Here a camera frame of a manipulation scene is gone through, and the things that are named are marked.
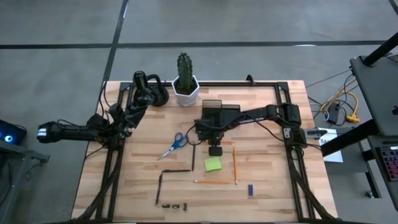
white hexagonal pot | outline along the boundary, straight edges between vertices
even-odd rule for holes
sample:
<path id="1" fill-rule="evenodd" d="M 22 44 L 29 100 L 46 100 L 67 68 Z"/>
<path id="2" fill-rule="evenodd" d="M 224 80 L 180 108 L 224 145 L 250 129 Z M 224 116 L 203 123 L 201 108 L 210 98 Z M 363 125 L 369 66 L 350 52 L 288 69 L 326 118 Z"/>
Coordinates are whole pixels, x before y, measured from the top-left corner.
<path id="1" fill-rule="evenodd" d="M 198 99 L 198 94 L 199 94 L 199 83 L 197 78 L 192 75 L 195 83 L 197 84 L 197 88 L 191 93 L 191 95 L 183 95 L 183 94 L 178 94 L 177 91 L 175 91 L 175 85 L 177 83 L 178 77 L 175 78 L 175 80 L 173 80 L 172 82 L 172 86 L 174 89 L 174 93 L 175 93 L 175 97 L 177 99 L 177 102 L 179 102 L 181 105 L 183 106 L 190 106 L 193 105 L 197 102 Z"/>

blue eraser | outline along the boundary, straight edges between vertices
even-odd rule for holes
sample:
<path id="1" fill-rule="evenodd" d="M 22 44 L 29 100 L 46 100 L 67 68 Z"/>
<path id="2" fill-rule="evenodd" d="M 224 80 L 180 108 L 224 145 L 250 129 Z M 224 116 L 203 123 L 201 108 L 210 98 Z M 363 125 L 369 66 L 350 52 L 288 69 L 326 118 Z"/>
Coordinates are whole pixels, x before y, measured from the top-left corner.
<path id="1" fill-rule="evenodd" d="M 253 185 L 252 184 L 248 185 L 248 190 L 249 190 L 249 196 L 253 196 Z"/>

wooden table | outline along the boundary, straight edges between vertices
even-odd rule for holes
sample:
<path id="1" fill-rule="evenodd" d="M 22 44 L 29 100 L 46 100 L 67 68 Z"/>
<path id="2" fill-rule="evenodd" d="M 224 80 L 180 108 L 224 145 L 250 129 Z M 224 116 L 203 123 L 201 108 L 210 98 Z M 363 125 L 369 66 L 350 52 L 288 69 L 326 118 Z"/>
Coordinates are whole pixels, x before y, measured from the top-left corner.
<path id="1" fill-rule="evenodd" d="M 288 81 L 292 103 L 299 105 L 303 128 L 314 122 L 303 81 Z M 120 82 L 108 82 L 106 97 L 112 104 L 118 96 Z M 160 201 L 155 206 L 158 179 L 164 169 L 190 169 L 192 147 L 187 145 L 157 161 L 174 141 L 176 132 L 185 133 L 193 120 L 201 116 L 201 101 L 223 100 L 224 104 L 241 105 L 242 110 L 275 104 L 273 88 L 266 87 L 201 87 L 195 106 L 181 107 L 169 88 L 169 102 L 162 107 L 149 107 L 137 129 L 126 139 L 119 180 L 114 222 L 291 222 L 296 221 L 284 143 L 273 138 L 258 124 L 251 123 L 225 133 L 221 142 L 222 169 L 205 171 L 207 144 L 196 149 L 195 170 L 163 174 Z M 281 128 L 271 121 L 262 121 L 282 138 Z M 194 131 L 191 141 L 196 141 Z M 99 148 L 91 142 L 87 153 Z M 232 150 L 235 147 L 238 184 L 195 184 L 193 180 L 234 180 Z M 305 150 L 310 188 L 321 204 L 337 217 L 328 176 L 318 149 Z M 78 217 L 100 190 L 106 150 L 90 156 L 84 163 L 72 217 Z M 254 196 L 248 196 L 248 184 Z M 300 198 L 305 211 L 303 193 Z M 162 208 L 163 203 L 188 203 L 188 210 Z"/>

gray floor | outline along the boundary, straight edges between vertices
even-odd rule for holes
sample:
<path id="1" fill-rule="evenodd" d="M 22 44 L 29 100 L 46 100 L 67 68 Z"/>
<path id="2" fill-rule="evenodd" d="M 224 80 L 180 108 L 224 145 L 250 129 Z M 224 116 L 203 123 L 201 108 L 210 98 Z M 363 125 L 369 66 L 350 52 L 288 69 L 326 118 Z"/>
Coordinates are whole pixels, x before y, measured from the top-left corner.
<path id="1" fill-rule="evenodd" d="M 121 3 L 3 0 L 0 45 L 110 43 Z M 130 0 L 125 18 L 120 43 L 385 40 L 397 32 L 398 21 L 388 0 Z M 351 57 L 376 47 L 118 49 L 110 79 L 131 80 L 136 70 L 143 70 L 171 80 L 177 74 L 177 55 L 184 51 L 191 55 L 200 80 L 243 80 L 251 74 L 256 80 L 311 84 L 347 70 Z M 51 154 L 50 162 L 25 183 L 13 222 L 69 219 L 87 143 L 39 144 L 37 125 L 61 118 L 83 124 L 95 110 L 108 54 L 109 49 L 0 50 L 0 119 L 25 126 L 25 144 Z M 348 75 L 311 86 L 308 94 L 325 101 Z M 369 110 L 359 89 L 354 92 L 359 96 L 358 116 L 366 121 Z M 316 124 L 328 126 L 321 118 Z M 373 168 L 382 199 L 363 196 L 369 188 L 364 175 L 329 176 L 340 218 L 374 223 L 398 218 Z"/>

orange pencil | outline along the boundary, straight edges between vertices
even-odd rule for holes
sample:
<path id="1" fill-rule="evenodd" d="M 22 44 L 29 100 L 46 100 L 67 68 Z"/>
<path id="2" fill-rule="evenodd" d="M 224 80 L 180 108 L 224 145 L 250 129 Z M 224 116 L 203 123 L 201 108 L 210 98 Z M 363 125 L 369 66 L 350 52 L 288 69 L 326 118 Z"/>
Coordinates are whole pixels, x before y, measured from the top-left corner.
<path id="1" fill-rule="evenodd" d="M 230 184 L 231 181 L 227 180 L 194 180 L 194 183 L 199 184 Z"/>
<path id="2" fill-rule="evenodd" d="M 235 184 L 238 184 L 236 180 L 236 158 L 235 158 L 235 147 L 233 147 L 233 156 L 234 156 L 234 176 L 235 176 Z"/>

